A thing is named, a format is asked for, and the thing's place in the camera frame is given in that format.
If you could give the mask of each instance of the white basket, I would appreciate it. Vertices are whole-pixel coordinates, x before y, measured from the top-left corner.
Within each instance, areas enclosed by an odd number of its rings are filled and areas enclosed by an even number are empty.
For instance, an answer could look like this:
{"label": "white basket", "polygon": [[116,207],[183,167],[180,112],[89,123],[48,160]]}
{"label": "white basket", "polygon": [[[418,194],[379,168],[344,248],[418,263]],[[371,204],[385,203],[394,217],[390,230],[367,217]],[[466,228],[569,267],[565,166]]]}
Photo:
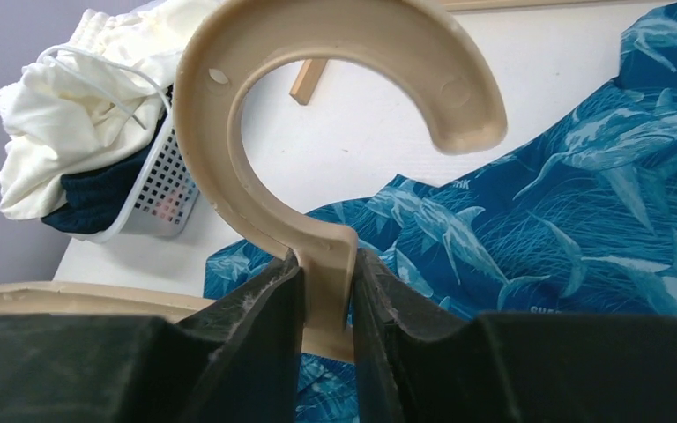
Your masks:
{"label": "white basket", "polygon": [[167,115],[113,225],[97,234],[71,236],[96,243],[116,234],[174,236],[182,231],[197,198],[198,188],[177,148],[172,115]]}

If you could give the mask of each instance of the white laundry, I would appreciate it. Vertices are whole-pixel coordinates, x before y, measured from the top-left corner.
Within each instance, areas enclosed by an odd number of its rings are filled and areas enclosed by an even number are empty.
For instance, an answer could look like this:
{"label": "white laundry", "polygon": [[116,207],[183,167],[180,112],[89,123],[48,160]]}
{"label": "white laundry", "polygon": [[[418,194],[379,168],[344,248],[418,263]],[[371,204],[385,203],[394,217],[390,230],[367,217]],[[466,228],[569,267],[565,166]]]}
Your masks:
{"label": "white laundry", "polygon": [[172,85],[188,40],[223,3],[167,0],[115,17],[86,11],[66,44],[24,67],[19,82],[0,90],[11,137],[1,213],[44,217],[65,204],[62,174],[108,166],[147,145],[163,105],[160,87]]}

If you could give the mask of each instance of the white cord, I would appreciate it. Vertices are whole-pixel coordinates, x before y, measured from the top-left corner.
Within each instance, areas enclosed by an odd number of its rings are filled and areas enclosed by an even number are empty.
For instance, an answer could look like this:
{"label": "white cord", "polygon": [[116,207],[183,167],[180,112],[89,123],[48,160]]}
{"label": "white cord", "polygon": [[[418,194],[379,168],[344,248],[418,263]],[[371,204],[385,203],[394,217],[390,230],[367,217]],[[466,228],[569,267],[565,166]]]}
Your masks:
{"label": "white cord", "polygon": [[121,71],[128,71],[130,73],[133,73],[134,75],[137,75],[138,77],[140,77],[144,81],[146,81],[154,89],[155,92],[157,92],[157,94],[162,99],[162,104],[165,106],[165,109],[167,110],[167,114],[171,115],[172,106],[170,106],[170,102],[167,99],[167,96],[166,96],[164,90],[162,90],[162,88],[160,88],[160,86],[157,85],[157,83],[154,82],[153,79],[149,78],[149,76],[146,75],[141,70],[131,68],[130,66],[126,66],[124,64],[120,64],[120,63],[110,61],[110,60],[106,59],[105,57],[95,55],[94,53],[84,51],[80,48],[75,48],[75,47],[67,46],[67,45],[63,45],[63,44],[47,48],[45,51],[40,53],[40,55],[37,57],[38,62],[40,62],[40,63],[45,63],[45,62],[54,63],[54,64],[58,65],[59,67],[61,67],[61,69],[63,69],[64,71],[69,72],[71,75],[73,75],[74,77],[76,77],[79,80],[81,80],[82,82],[84,82],[85,84],[88,84],[88,85],[96,88],[98,91],[103,93],[105,95],[105,97],[108,98],[108,100],[110,100],[113,104],[115,104],[115,106],[117,108],[120,108],[128,116],[133,118],[133,120],[136,121],[136,123],[138,123],[139,126],[141,126],[144,130],[146,130],[146,127],[144,126],[143,123],[141,123],[141,121],[138,119],[138,117],[133,112],[133,110],[129,109],[126,105],[124,105],[123,102],[120,99],[118,99],[114,94],[112,94],[108,90],[104,89],[103,87],[97,85],[91,79],[85,77],[84,75],[82,75],[78,71],[73,70],[66,63],[63,63],[60,60],[56,59],[55,57],[51,56],[53,53],[56,53],[58,51],[69,51],[69,52],[77,54],[77,55],[91,57],[94,60],[100,61],[104,64],[109,65],[109,66],[113,66],[114,68],[120,69]]}

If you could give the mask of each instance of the beige plastic hook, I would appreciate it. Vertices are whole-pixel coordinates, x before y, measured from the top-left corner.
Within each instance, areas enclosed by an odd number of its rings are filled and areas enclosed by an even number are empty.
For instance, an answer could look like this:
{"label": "beige plastic hook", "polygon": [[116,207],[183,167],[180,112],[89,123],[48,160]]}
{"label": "beige plastic hook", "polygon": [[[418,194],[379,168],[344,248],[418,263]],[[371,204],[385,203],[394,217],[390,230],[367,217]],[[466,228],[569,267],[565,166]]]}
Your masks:
{"label": "beige plastic hook", "polygon": [[507,124],[484,58],[438,4],[231,0],[190,40],[174,97],[186,166],[237,232],[276,257],[294,250],[307,276],[304,338],[324,345],[321,355],[351,360],[346,311],[357,234],[280,202],[257,178],[241,136],[242,102],[261,77],[287,63],[329,57],[364,65],[398,85],[442,152],[490,148],[502,140]]}

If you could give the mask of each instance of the shark print fabric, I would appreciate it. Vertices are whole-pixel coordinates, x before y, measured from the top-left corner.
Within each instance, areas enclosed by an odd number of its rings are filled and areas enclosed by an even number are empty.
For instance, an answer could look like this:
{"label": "shark print fabric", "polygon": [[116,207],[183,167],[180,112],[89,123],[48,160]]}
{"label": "shark print fabric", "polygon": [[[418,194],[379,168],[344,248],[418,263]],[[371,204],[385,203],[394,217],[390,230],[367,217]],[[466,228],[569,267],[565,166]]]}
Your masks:
{"label": "shark print fabric", "polygon": [[[627,29],[619,53],[616,78],[514,152],[439,188],[399,175],[308,215],[351,226],[361,248],[466,320],[677,316],[677,4]],[[222,249],[206,263],[205,297],[271,259],[246,241]],[[303,354],[298,389],[297,421],[359,421],[352,365]]]}

